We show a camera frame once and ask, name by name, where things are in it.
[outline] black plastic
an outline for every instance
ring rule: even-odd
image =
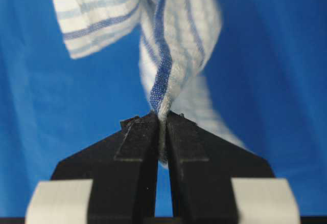
[[[167,148],[174,217],[154,217],[158,120],[121,122],[122,130],[59,162],[51,180],[93,179],[88,223],[238,223],[231,177],[274,177],[268,162],[169,113]],[[24,223],[0,218],[0,224]],[[327,223],[325,216],[301,223]]]

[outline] white pad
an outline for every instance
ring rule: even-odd
[[[26,213],[26,224],[87,224],[92,180],[39,182]]]
[[[232,178],[239,224],[300,224],[299,210],[286,179]]]

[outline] blue background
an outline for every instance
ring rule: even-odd
[[[286,177],[302,215],[327,215],[327,0],[219,0],[207,75],[214,107]],[[24,216],[56,163],[149,111],[139,28],[71,60],[52,0],[0,0],[0,216]],[[160,171],[158,215],[169,215]]]

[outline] striped towel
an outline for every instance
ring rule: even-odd
[[[99,51],[140,23],[141,79],[149,103],[160,120],[160,151],[164,161],[166,118],[173,101],[191,82],[193,88],[187,89],[187,97],[197,94],[196,89],[206,90],[205,82],[194,84],[197,80],[194,77],[207,63],[221,29],[216,0],[53,1],[71,58]],[[209,96],[197,97],[201,105],[188,112],[199,107],[202,113],[212,111],[207,113],[205,123],[217,124],[219,116],[212,110],[210,102],[203,101],[208,101]],[[196,116],[193,119],[200,126],[204,121]],[[226,135],[231,134],[227,128],[224,131]]]

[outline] blue backdrop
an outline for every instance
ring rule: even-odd
[[[219,2],[224,26],[204,70],[214,107],[289,180],[302,215],[326,215],[327,0]],[[0,216],[23,216],[59,160],[149,111],[138,40],[136,28],[71,60],[52,0],[0,0]]]

